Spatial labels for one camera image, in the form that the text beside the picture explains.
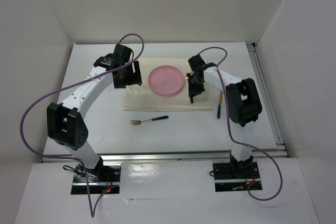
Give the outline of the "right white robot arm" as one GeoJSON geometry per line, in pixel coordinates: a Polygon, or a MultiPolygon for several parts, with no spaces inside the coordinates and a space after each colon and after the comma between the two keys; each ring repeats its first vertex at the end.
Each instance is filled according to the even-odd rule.
{"type": "Polygon", "coordinates": [[[204,83],[221,89],[229,116],[228,123],[234,123],[237,135],[230,152],[229,163],[221,167],[223,173],[235,178],[242,177],[253,164],[252,143],[255,122],[262,112],[262,105],[255,82],[251,78],[242,79],[217,69],[216,64],[206,63],[200,55],[188,60],[191,72],[186,74],[188,96],[193,98],[202,94],[204,83]]]}

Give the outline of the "gold knife green handle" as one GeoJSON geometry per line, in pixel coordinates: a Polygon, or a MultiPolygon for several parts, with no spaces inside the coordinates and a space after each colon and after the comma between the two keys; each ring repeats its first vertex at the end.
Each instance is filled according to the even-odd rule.
{"type": "Polygon", "coordinates": [[[219,101],[217,107],[217,119],[221,118],[222,103],[223,103],[223,91],[221,91],[219,95],[219,101]]]}

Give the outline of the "cream cloth placemat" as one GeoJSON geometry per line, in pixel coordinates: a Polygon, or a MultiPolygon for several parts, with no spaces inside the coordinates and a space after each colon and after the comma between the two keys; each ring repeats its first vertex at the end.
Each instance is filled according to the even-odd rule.
{"type": "Polygon", "coordinates": [[[154,93],[148,84],[150,72],[160,66],[176,67],[183,75],[190,72],[187,59],[183,58],[140,58],[142,85],[128,86],[125,91],[125,111],[208,111],[212,110],[209,90],[198,95],[194,103],[188,97],[187,81],[177,94],[162,96],[154,93]]]}

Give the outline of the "pink plate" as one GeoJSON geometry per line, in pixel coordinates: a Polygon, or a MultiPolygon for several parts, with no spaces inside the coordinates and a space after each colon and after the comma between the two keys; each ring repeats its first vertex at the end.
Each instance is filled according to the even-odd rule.
{"type": "Polygon", "coordinates": [[[185,77],[173,66],[163,65],[153,69],[148,77],[150,89],[162,96],[173,96],[184,87],[185,77]]]}

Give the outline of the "gold spoon green handle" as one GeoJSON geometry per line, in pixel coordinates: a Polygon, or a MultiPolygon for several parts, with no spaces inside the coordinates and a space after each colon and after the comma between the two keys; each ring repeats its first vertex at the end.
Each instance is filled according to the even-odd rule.
{"type": "MultiPolygon", "coordinates": [[[[188,86],[189,81],[193,82],[193,76],[191,73],[186,74],[186,80],[187,80],[187,86],[188,86]]],[[[190,99],[190,103],[193,104],[194,103],[193,97],[189,97],[189,99],[190,99]]]]}

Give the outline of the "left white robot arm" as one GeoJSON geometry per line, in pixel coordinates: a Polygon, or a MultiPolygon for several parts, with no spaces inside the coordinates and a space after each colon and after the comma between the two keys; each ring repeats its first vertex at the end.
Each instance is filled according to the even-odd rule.
{"type": "Polygon", "coordinates": [[[51,103],[47,108],[47,131],[49,138],[67,149],[82,161],[81,169],[91,181],[105,181],[114,170],[104,166],[103,159],[90,146],[85,116],[95,100],[108,86],[116,89],[141,85],[138,61],[129,64],[134,55],[131,48],[117,44],[114,51],[99,57],[93,64],[85,83],[62,102],[51,103]]]}

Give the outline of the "gold fork green handle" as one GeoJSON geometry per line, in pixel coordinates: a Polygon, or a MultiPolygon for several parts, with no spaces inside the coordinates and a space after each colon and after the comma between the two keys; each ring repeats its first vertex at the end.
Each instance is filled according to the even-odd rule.
{"type": "Polygon", "coordinates": [[[168,115],[164,115],[164,116],[159,116],[159,117],[151,118],[151,119],[147,119],[147,120],[130,120],[130,124],[131,125],[141,125],[142,123],[165,120],[165,119],[168,119],[168,118],[169,118],[168,115]]]}

